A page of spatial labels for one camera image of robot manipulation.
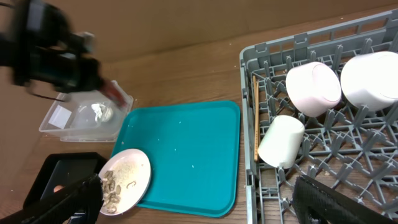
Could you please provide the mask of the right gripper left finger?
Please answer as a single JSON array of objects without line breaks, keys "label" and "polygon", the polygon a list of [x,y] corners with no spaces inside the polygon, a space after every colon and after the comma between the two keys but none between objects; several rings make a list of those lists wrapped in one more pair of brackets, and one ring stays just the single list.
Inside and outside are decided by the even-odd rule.
[{"label": "right gripper left finger", "polygon": [[94,174],[1,219],[1,223],[63,223],[79,211],[85,213],[80,223],[96,223],[102,206],[102,182]]}]

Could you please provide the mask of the pile of peanuts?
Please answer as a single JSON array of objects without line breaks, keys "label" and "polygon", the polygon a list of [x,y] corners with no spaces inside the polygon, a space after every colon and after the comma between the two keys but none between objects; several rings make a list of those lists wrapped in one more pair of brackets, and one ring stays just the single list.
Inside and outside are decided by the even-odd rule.
[{"label": "pile of peanuts", "polygon": [[103,207],[110,214],[115,214],[121,201],[121,186],[116,184],[113,170],[107,170],[101,179],[103,189]]}]

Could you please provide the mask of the red snack wrapper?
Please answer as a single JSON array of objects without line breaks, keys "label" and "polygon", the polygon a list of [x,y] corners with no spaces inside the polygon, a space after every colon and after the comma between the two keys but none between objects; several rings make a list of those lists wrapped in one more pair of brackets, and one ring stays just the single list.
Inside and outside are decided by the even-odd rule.
[{"label": "red snack wrapper", "polygon": [[103,84],[99,91],[119,108],[125,106],[126,101],[124,97],[111,80],[103,80]]}]

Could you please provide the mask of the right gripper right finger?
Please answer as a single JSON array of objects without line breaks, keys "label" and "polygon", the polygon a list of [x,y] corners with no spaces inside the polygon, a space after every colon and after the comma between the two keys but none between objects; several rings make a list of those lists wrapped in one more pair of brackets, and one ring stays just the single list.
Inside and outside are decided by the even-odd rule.
[{"label": "right gripper right finger", "polygon": [[300,224],[394,224],[307,175],[296,179],[292,206]]}]

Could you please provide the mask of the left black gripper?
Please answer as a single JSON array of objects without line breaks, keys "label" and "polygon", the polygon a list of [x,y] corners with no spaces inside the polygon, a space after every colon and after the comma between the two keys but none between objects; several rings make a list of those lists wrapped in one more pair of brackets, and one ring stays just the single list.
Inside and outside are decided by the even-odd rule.
[{"label": "left black gripper", "polygon": [[32,80],[60,93],[100,90],[100,63],[88,57],[90,34],[71,31],[66,15],[43,1],[18,1],[9,28],[1,33],[1,66],[12,69],[15,85]]}]

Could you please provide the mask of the wooden chopstick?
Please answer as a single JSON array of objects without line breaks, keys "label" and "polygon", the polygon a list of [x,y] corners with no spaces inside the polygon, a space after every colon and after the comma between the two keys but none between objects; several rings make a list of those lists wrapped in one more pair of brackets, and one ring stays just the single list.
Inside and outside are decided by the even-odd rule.
[{"label": "wooden chopstick", "polygon": [[254,161],[258,161],[258,147],[259,147],[259,87],[257,78],[252,76],[254,87],[254,102],[255,102],[255,119],[254,119]]}]

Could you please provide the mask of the pink bowl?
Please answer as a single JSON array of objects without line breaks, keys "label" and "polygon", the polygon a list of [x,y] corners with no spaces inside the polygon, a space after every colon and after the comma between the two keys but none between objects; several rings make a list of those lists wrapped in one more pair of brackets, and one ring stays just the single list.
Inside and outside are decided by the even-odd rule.
[{"label": "pink bowl", "polygon": [[340,81],[324,63],[310,62],[292,68],[285,82],[291,102],[309,117],[322,115],[341,100]]}]

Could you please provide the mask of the large white plate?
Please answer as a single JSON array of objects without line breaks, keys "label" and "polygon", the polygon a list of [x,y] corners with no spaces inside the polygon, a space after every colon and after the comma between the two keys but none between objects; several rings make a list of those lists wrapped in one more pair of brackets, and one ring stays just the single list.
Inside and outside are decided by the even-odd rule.
[{"label": "large white plate", "polygon": [[100,212],[107,216],[120,215],[135,207],[145,195],[151,179],[149,158],[138,149],[126,149],[114,155],[101,169],[102,179],[107,170],[113,170],[116,184],[121,186],[121,201],[115,214],[110,214],[102,206]]}]

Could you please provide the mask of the white tissue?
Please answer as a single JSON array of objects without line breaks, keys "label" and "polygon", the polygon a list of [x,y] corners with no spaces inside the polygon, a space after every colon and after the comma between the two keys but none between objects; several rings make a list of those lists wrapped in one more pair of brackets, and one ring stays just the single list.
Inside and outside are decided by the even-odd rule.
[{"label": "white tissue", "polygon": [[114,116],[114,110],[109,105],[94,103],[91,105],[91,109],[95,113],[95,121],[97,123],[106,123],[110,121]]}]

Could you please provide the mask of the white bowl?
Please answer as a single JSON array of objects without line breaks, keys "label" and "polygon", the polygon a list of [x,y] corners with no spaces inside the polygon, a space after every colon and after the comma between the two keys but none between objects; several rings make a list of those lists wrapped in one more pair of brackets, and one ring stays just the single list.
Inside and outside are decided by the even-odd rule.
[{"label": "white bowl", "polygon": [[358,55],[340,76],[345,98],[355,107],[379,111],[397,101],[397,54],[390,51]]}]

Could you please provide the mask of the orange carrot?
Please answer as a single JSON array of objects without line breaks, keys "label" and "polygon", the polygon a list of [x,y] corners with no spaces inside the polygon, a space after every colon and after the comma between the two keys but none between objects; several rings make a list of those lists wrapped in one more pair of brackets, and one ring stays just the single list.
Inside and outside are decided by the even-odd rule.
[{"label": "orange carrot", "polygon": [[57,186],[54,187],[53,192],[54,192],[54,193],[55,193],[55,192],[58,192],[59,190],[61,190],[61,189],[63,189],[63,188],[64,188],[64,186],[62,186],[62,185],[57,185]]}]

